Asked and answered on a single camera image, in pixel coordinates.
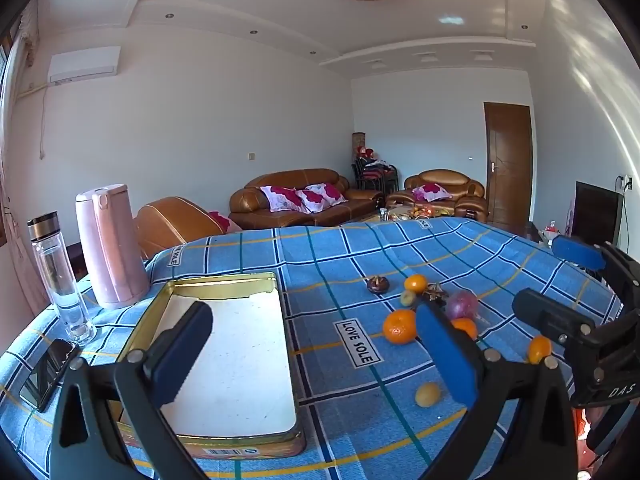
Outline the brown wooden door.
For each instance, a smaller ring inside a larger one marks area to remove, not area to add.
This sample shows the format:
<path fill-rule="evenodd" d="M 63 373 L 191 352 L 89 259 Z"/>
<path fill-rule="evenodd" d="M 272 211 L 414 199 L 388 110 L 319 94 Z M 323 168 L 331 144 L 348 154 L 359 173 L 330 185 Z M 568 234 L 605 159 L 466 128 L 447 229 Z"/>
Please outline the brown wooden door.
<path fill-rule="evenodd" d="M 488 221 L 524 235 L 533 187 L 533 130 L 530 108 L 484 103 L 487 140 Z"/>

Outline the red purple beet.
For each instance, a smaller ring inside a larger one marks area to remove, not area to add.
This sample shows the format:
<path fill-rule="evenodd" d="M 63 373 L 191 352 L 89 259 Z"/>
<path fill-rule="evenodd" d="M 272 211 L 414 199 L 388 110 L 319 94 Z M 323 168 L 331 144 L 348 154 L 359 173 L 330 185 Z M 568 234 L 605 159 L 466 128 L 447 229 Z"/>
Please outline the red purple beet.
<path fill-rule="evenodd" d="M 464 289 L 454 292 L 447 298 L 445 313 L 450 320 L 467 318 L 482 325 L 490 324 L 490 319 L 480 306 L 480 300 L 472 292 Z"/>

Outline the black smartphone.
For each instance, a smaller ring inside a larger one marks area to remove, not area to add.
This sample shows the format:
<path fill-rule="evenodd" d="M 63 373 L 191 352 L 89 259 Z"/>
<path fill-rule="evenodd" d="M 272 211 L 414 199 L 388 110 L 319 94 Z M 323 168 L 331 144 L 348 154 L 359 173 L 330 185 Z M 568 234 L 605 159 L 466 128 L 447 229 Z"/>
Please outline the black smartphone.
<path fill-rule="evenodd" d="M 68 364 L 77 358 L 80 347 L 74 342 L 55 339 L 40 356 L 20 389 L 20 398 L 31 408 L 43 413 Z"/>

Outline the white air conditioner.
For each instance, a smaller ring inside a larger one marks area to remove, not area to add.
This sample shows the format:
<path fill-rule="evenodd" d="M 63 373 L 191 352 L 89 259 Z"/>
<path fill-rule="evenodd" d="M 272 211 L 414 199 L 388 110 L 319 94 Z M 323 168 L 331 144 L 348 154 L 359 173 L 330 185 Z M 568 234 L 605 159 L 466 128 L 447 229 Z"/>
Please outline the white air conditioner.
<path fill-rule="evenodd" d="M 100 47 L 53 55 L 48 84 L 109 77 L 117 74 L 120 47 Z"/>

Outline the pink curtain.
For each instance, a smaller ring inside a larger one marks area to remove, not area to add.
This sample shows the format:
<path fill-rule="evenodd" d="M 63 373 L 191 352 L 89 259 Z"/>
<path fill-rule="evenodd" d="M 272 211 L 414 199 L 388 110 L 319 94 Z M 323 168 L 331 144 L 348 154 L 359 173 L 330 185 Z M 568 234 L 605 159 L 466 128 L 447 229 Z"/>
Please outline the pink curtain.
<path fill-rule="evenodd" d="M 1 213 L 6 230 L 6 241 L 9 245 L 12 266 L 17 284 L 28 305 L 32 316 L 37 316 L 48 304 L 48 296 L 44 291 L 41 278 L 29 257 L 21 228 L 11 205 L 8 187 L 9 177 L 9 134 L 17 91 L 20 90 L 20 79 L 26 65 L 28 48 L 32 46 L 32 38 L 21 30 L 12 44 L 6 61 L 1 85 Z"/>

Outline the pink floral cushion left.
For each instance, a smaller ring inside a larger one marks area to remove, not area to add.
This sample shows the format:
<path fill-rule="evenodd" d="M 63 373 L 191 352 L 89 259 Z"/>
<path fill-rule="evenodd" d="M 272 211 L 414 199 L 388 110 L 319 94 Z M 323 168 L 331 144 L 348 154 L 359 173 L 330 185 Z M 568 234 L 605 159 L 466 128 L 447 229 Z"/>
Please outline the pink floral cushion left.
<path fill-rule="evenodd" d="M 310 210 L 306 206 L 302 196 L 295 188 L 265 185 L 261 186 L 259 189 L 260 192 L 266 196 L 269 204 L 269 210 L 271 212 L 310 213 Z"/>

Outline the dark mangosteen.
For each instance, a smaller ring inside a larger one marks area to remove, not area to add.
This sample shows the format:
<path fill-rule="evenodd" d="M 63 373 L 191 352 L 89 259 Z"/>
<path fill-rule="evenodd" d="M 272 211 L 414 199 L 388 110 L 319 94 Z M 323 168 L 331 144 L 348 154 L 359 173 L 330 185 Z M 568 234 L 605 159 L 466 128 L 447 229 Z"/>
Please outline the dark mangosteen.
<path fill-rule="evenodd" d="M 366 284 L 368 291 L 375 295 L 385 294 L 390 289 L 390 281 L 383 275 L 371 276 Z"/>

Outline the large orange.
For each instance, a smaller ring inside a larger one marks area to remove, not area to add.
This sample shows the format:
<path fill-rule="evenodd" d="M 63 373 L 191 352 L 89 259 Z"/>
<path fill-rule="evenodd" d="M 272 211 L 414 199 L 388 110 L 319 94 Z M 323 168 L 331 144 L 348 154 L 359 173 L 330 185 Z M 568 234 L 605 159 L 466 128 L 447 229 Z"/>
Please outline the large orange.
<path fill-rule="evenodd" d="M 390 344 L 410 344 L 416 339 L 416 312 L 399 309 L 390 313 L 383 322 L 382 332 Z"/>

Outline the brown leather three-seat sofa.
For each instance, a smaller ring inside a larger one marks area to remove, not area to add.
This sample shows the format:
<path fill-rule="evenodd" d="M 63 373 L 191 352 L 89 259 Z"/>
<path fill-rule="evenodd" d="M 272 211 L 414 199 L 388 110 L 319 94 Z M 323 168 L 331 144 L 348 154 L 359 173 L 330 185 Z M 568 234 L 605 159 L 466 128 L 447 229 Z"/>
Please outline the brown leather three-seat sofa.
<path fill-rule="evenodd" d="M 230 218 L 244 230 L 338 226 L 373 214 L 383 194 L 352 188 L 332 169 L 264 174 L 230 198 Z"/>

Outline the brown dried mangosteen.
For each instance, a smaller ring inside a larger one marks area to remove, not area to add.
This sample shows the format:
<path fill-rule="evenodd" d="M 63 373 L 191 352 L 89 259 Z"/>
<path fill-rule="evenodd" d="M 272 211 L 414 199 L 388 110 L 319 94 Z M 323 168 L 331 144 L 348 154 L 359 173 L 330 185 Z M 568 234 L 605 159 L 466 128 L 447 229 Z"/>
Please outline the brown dried mangosteen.
<path fill-rule="evenodd" d="M 426 300 L 431 301 L 433 304 L 437 304 L 439 307 L 443 307 L 449 297 L 449 292 L 442 288 L 439 283 L 430 283 L 424 290 L 423 296 Z"/>

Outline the small orange tangerine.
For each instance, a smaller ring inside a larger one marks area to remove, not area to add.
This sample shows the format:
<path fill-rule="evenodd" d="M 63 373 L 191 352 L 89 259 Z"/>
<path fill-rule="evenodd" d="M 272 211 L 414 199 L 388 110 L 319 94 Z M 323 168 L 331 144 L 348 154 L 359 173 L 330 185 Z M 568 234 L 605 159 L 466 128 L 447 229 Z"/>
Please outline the small orange tangerine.
<path fill-rule="evenodd" d="M 422 295 L 428 287 L 428 279 L 422 274 L 412 274 L 404 281 L 404 289 Z"/>

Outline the pink floral cushion right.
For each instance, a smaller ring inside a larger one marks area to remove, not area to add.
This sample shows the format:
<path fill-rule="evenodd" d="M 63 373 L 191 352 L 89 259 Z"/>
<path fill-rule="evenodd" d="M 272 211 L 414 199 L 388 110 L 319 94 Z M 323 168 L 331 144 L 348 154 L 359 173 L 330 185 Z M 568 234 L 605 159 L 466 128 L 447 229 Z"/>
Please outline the pink floral cushion right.
<path fill-rule="evenodd" d="M 297 194 L 311 212 L 321 212 L 347 203 L 344 194 L 331 183 L 310 184 L 298 190 Z"/>

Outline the yellow kiwi fruit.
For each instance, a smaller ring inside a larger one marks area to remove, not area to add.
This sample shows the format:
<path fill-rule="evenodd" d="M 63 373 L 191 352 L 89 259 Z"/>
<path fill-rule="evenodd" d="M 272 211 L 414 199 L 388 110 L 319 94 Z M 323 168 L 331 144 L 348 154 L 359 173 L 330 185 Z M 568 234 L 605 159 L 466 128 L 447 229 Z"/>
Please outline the yellow kiwi fruit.
<path fill-rule="evenodd" d="M 424 384 L 420 385 L 418 390 L 416 390 L 414 400 L 420 408 L 431 408 L 439 402 L 441 397 L 442 390 L 440 390 L 437 382 L 424 382 Z"/>

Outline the clear glass water bottle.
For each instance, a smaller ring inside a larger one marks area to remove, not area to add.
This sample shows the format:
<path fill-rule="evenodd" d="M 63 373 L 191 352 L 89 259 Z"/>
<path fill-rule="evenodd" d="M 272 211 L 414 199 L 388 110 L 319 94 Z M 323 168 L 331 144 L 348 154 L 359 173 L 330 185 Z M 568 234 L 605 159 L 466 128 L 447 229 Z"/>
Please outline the clear glass water bottle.
<path fill-rule="evenodd" d="M 84 346 L 96 336 L 70 264 L 55 211 L 32 218 L 27 229 L 43 286 L 68 338 Z"/>

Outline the coffee table with fruits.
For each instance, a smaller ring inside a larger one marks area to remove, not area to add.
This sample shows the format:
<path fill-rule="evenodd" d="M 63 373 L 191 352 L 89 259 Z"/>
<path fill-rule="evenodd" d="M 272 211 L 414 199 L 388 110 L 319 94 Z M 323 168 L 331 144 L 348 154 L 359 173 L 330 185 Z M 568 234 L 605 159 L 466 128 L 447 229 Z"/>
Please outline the coffee table with fruits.
<path fill-rule="evenodd" d="M 362 218 L 363 222 L 405 221 L 453 217 L 454 208 L 428 205 L 392 205 Z"/>

